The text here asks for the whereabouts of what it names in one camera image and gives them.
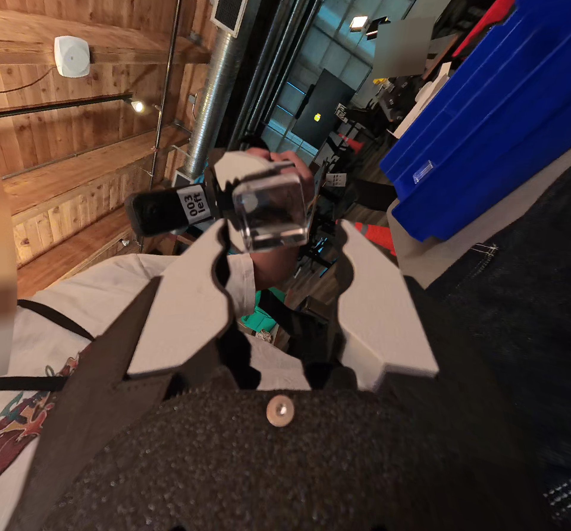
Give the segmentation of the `orange traffic cone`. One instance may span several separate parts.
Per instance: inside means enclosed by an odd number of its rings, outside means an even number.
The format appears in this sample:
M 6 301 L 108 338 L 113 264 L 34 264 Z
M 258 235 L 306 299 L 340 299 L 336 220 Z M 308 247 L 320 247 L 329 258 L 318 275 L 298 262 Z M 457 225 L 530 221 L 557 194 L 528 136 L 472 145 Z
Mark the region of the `orange traffic cone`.
M 388 227 L 361 222 L 354 222 L 353 224 L 361 235 L 368 239 L 368 241 L 386 249 L 392 256 L 396 257 L 392 234 Z

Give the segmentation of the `person's white printed shirt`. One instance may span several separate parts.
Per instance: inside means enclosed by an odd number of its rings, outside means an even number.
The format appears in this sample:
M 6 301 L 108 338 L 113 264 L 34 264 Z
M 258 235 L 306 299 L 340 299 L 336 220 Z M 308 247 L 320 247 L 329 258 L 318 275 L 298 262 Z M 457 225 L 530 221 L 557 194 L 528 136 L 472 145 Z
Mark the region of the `person's white printed shirt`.
M 104 333 L 117 316 L 154 277 L 171 265 L 182 269 L 182 256 L 121 255 L 36 293 L 30 300 L 55 310 L 85 331 L 72 332 L 28 308 L 18 307 L 8 376 L 68 376 L 89 342 Z M 226 286 L 238 317 L 255 309 L 254 265 L 248 254 L 228 257 Z M 305 390 L 301 362 L 260 339 L 247 336 L 252 345 L 251 364 L 261 373 L 260 390 Z M 36 440 L 47 419 L 51 402 L 47 392 L 32 389 L 1 391 L 1 478 L 16 477 L 27 469 L 26 449 Z

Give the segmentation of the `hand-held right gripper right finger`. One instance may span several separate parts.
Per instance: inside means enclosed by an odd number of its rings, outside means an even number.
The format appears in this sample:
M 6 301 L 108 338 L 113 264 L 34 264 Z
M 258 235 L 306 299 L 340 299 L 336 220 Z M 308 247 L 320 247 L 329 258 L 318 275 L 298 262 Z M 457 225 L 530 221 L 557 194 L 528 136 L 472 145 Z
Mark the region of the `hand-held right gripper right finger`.
M 435 378 L 439 366 L 400 269 L 350 221 L 339 221 L 338 236 L 340 363 L 362 391 L 377 391 L 388 373 Z

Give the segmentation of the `white ceiling access point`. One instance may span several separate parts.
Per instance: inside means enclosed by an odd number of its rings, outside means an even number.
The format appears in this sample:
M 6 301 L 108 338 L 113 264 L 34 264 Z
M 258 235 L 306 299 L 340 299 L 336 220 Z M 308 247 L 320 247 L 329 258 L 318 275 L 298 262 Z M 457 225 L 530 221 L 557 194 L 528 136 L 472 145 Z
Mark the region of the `white ceiling access point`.
M 61 35 L 54 38 L 54 61 L 64 78 L 82 78 L 90 73 L 90 47 L 82 38 Z

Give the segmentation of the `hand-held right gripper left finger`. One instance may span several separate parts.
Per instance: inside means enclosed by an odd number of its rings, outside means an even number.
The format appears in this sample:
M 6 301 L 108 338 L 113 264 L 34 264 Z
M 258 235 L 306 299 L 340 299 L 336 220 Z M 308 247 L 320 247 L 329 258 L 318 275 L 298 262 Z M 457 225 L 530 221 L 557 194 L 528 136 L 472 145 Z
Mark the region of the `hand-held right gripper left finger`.
M 218 220 L 162 272 L 127 373 L 173 370 L 194 356 L 233 318 L 228 224 Z

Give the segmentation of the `blue plastic bin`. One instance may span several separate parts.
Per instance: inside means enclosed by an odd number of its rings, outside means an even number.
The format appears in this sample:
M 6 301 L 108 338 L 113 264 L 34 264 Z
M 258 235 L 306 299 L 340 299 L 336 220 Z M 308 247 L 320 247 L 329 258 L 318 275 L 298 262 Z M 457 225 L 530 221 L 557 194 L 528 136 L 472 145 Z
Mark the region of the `blue plastic bin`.
M 417 241 L 446 241 L 570 149 L 570 0 L 516 0 L 380 163 Z

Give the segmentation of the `dark denim cloth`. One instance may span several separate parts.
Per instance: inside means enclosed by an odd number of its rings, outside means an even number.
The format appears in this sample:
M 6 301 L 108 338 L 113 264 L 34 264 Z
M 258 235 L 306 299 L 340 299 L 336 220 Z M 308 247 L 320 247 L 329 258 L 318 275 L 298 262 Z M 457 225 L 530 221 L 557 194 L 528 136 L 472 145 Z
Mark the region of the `dark denim cloth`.
M 570 530 L 570 169 L 427 292 L 491 365 L 530 436 L 548 520 Z

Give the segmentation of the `black display screen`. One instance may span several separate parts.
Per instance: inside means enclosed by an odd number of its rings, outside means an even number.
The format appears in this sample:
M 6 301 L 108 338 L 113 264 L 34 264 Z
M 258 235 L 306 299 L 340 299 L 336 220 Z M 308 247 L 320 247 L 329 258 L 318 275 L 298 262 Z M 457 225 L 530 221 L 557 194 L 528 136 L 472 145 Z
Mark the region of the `black display screen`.
M 336 109 L 347 106 L 355 89 L 328 70 L 311 85 L 295 116 L 291 133 L 315 149 L 320 149 L 339 123 Z

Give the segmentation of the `silver air duct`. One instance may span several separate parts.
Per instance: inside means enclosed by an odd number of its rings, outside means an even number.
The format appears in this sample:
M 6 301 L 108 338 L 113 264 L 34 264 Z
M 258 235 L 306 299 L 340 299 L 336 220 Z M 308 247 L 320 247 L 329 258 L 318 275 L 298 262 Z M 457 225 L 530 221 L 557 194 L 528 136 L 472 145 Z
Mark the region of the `silver air duct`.
M 217 33 L 199 107 L 189 139 L 183 171 L 192 180 L 200 176 L 214 147 L 244 53 L 243 34 Z

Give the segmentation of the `metal ceiling conduit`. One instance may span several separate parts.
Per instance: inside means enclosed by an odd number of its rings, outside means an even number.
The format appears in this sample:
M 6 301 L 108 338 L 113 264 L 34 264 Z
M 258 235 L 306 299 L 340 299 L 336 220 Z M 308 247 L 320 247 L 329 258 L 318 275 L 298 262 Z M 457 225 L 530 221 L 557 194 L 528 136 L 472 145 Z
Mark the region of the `metal ceiling conduit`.
M 178 28 L 179 28 L 179 23 L 180 23 L 180 19 L 181 19 L 182 3 L 183 3 L 183 0 L 176 0 L 174 18 L 173 18 L 173 22 L 172 22 L 172 29 L 171 29 L 171 35 L 170 35 L 170 43 L 169 43 L 169 47 L 168 47 L 166 75 L 165 75 L 165 81 L 164 81 L 164 86 L 163 86 L 163 92 L 162 92 L 162 96 L 161 96 L 161 104 L 160 104 L 159 110 L 158 110 L 158 122 L 156 124 L 156 130 L 155 130 L 155 142 L 154 142 L 154 146 L 153 146 L 153 161 L 151 164 L 150 173 L 148 175 L 149 176 L 149 186 L 148 186 L 149 191 L 153 189 L 154 175 L 155 175 L 155 171 L 156 171 L 156 165 L 158 162 L 158 153 L 159 153 L 159 150 L 161 147 L 162 127 L 163 127 L 163 122 L 164 122 L 164 114 L 165 114 L 167 96 L 168 96 L 168 92 L 169 92 L 169 88 L 170 88 L 172 68 L 174 65 L 176 37 L 178 34 Z

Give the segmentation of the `red plastic bin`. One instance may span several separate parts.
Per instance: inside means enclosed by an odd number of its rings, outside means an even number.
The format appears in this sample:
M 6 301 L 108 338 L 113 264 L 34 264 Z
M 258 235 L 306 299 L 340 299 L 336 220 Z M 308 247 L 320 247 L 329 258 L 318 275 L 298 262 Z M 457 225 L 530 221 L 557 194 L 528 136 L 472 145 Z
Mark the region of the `red plastic bin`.
M 465 59 L 484 38 L 484 36 L 496 25 L 505 21 L 512 13 L 516 0 L 496 0 L 488 11 L 477 22 L 475 27 L 468 33 L 463 42 L 452 54 L 453 58 Z

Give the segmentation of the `clear acrylic cube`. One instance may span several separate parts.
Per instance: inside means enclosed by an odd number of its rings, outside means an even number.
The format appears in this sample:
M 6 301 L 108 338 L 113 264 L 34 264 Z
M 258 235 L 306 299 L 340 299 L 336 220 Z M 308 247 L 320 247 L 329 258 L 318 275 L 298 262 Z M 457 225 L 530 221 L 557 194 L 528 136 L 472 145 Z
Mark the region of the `clear acrylic cube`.
M 233 210 L 228 215 L 239 229 L 246 253 L 266 252 L 281 247 L 302 247 L 308 243 L 307 211 L 275 206 L 268 193 L 254 183 L 240 183 L 232 192 Z

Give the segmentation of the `person's left forearm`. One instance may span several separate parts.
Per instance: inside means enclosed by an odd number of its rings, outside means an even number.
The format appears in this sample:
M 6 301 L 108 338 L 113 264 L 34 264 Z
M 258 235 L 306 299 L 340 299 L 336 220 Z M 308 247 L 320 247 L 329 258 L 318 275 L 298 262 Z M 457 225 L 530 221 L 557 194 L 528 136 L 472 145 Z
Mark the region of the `person's left forearm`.
M 281 247 L 266 252 L 250 253 L 255 290 L 262 291 L 275 287 L 293 276 L 298 256 L 299 247 Z

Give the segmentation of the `person's left hand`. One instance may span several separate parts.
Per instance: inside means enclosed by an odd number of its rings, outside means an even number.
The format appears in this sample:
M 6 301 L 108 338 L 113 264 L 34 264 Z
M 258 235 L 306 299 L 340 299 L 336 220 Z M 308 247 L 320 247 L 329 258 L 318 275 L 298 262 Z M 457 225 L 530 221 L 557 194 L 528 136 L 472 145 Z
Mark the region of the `person's left hand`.
M 247 149 L 246 154 L 272 166 L 248 174 L 240 183 L 257 184 L 256 190 L 268 193 L 269 201 L 275 206 L 307 211 L 315 194 L 315 183 L 309 167 L 295 152 L 288 150 L 279 154 L 254 146 Z

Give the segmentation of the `black ceiling track rail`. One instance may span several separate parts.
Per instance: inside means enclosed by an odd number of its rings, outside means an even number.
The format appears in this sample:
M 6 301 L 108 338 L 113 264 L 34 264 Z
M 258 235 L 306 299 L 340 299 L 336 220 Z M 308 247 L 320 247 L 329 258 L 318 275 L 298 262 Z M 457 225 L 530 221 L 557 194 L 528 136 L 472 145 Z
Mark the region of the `black ceiling track rail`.
M 99 95 L 93 98 L 68 99 L 60 102 L 41 103 L 30 106 L 11 107 L 1 110 L 1 118 L 10 118 L 18 115 L 43 113 L 47 111 L 58 111 L 74 107 L 98 105 L 107 102 L 129 101 L 132 99 L 132 92 L 114 95 Z

